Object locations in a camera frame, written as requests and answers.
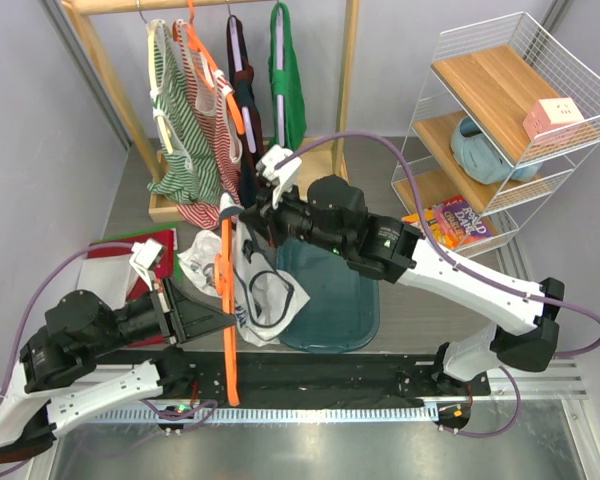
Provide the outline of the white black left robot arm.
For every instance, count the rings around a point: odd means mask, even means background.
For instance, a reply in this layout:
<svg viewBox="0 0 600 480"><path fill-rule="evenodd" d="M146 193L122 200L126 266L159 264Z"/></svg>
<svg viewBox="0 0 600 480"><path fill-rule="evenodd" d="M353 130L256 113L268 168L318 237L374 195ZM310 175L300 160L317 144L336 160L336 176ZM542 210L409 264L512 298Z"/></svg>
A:
<svg viewBox="0 0 600 480"><path fill-rule="evenodd" d="M35 457L78 425L131 401L185 397L195 373L182 344L233 323L232 316L170 279L163 292L146 292L119 309L91 291L76 290L45 319L21 348L0 393L0 464ZM73 390L104 356L156 336L165 338L166 348L117 377Z"/></svg>

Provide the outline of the white navy-trimmed tank top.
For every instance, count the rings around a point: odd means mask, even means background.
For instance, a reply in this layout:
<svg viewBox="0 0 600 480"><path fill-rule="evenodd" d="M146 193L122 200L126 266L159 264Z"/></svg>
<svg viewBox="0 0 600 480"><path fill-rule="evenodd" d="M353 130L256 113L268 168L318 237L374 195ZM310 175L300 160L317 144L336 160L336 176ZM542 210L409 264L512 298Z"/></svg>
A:
<svg viewBox="0 0 600 480"><path fill-rule="evenodd" d="M199 231L178 254L186 278L203 294L216 297L216 256L221 237ZM256 230L236 222L233 237L235 318L241 337L256 347L278 345L280 335L309 302L310 296L287 271L274 266L274 251Z"/></svg>

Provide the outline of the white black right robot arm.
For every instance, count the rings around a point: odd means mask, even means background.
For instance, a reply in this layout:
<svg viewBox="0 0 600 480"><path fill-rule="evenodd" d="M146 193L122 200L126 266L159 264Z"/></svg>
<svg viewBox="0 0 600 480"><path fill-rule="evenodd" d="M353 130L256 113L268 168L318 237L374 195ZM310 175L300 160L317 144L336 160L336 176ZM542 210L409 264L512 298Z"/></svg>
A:
<svg viewBox="0 0 600 480"><path fill-rule="evenodd" d="M416 227L374 214L363 192L330 175L313 182L305 198L268 185L240 219L279 246L293 238L341 257L360 275L440 295L490 320L482 331L442 344L431 380L452 395L478 374L509 366L544 371L557 349L562 282L516 280L442 250Z"/></svg>

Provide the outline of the orange plastic hanger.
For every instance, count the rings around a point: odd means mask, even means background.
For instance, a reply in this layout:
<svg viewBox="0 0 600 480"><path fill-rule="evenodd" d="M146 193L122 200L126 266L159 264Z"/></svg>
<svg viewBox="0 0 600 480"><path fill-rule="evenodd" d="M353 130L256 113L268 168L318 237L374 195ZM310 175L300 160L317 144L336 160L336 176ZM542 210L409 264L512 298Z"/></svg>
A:
<svg viewBox="0 0 600 480"><path fill-rule="evenodd" d="M237 328L235 318L235 288L233 262L233 222L231 207L220 212L221 248L214 261L214 281L221 297L222 310L229 316L230 325L223 330L225 380L228 403L240 404L238 392Z"/></svg>

